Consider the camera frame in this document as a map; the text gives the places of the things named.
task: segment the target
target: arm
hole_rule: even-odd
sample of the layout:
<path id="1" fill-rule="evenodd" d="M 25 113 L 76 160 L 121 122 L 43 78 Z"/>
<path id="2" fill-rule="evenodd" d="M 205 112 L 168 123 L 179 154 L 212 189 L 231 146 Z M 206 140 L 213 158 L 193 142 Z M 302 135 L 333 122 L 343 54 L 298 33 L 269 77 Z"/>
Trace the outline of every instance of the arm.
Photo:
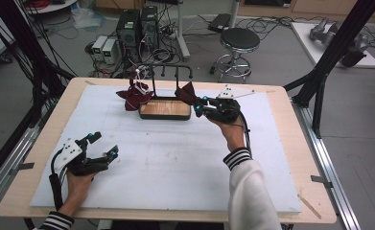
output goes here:
<path id="1" fill-rule="evenodd" d="M 244 144 L 244 131 L 238 119 L 231 125 L 218 125 L 231 151 L 223 162 L 231 170 L 228 203 L 231 230 L 281 229 L 279 217 L 266 189 L 263 170 L 252 160 Z"/>
<path id="2" fill-rule="evenodd" d="M 57 212 L 50 212 L 49 217 L 43 222 L 39 229 L 68 230 L 74 224 L 73 216 L 82 206 L 88 195 L 88 188 L 95 173 L 85 176 L 75 176 L 67 173 L 68 197 Z"/>

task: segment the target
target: black and white striped cuff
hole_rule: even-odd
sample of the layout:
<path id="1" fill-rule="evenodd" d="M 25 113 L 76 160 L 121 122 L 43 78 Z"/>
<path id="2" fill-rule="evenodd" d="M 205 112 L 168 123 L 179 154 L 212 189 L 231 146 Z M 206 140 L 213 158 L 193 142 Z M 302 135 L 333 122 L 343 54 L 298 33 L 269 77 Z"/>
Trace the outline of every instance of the black and white striped cuff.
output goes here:
<path id="1" fill-rule="evenodd" d="M 43 222 L 39 229 L 70 229 L 74 224 L 74 219 L 69 218 L 58 212 L 50 212 L 47 219 Z"/>
<path id="2" fill-rule="evenodd" d="M 232 171 L 232 169 L 241 164 L 244 161 L 251 160 L 249 150 L 245 147 L 237 148 L 229 153 L 224 159 L 223 162 L 225 165 Z"/>

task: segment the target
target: wooden table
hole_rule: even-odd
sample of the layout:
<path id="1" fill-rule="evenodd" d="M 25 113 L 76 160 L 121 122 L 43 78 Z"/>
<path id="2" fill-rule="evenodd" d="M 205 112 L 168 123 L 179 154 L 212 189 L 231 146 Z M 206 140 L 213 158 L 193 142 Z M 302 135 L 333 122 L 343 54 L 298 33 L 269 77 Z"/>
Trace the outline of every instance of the wooden table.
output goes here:
<path id="1" fill-rule="evenodd" d="M 50 208 L 31 207 L 30 202 L 62 131 L 82 96 L 87 85 L 129 85 L 128 80 L 76 78 L 71 80 L 46 126 L 38 136 L 25 163 L 35 162 L 31 170 L 19 171 L 0 203 L 1 217 L 40 218 L 47 217 Z M 156 88 L 173 88 L 173 81 L 155 82 Z M 222 90 L 222 83 L 194 82 L 196 89 Z M 293 182 L 302 206 L 299 214 L 279 214 L 285 223 L 333 223 L 335 215 L 324 185 L 311 180 L 311 175 L 319 175 L 316 163 L 307 145 L 300 124 L 294 114 L 289 97 L 281 86 L 244 85 L 257 92 L 265 92 L 276 122 L 281 143 L 292 172 Z M 150 219 L 178 221 L 225 222 L 227 212 L 203 211 L 157 211 L 124 209 L 80 209 L 76 218 L 80 219 Z"/>

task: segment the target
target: cardboard box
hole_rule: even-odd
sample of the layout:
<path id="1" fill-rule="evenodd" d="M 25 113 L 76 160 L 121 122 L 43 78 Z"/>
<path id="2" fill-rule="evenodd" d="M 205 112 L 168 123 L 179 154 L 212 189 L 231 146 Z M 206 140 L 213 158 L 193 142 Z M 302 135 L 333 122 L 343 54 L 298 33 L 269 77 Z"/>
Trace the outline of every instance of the cardboard box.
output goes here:
<path id="1" fill-rule="evenodd" d="M 96 7 L 105 12 L 120 12 L 123 9 L 142 9 L 146 0 L 96 0 Z"/>

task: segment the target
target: hand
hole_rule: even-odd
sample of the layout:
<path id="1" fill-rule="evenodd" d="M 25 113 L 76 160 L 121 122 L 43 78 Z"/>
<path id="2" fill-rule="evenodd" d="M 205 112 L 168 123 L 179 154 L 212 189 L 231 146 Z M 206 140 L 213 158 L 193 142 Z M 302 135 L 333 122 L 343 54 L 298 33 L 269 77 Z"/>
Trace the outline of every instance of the hand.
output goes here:
<path id="1" fill-rule="evenodd" d="M 229 151 L 245 146 L 244 127 L 239 117 L 231 124 L 224 124 L 211 119 L 208 120 L 220 127 L 223 137 L 226 139 Z"/>
<path id="2" fill-rule="evenodd" d="M 88 188 L 96 173 L 84 176 L 75 176 L 67 172 L 68 197 L 59 209 L 59 212 L 72 218 L 82 206 L 88 196 Z"/>

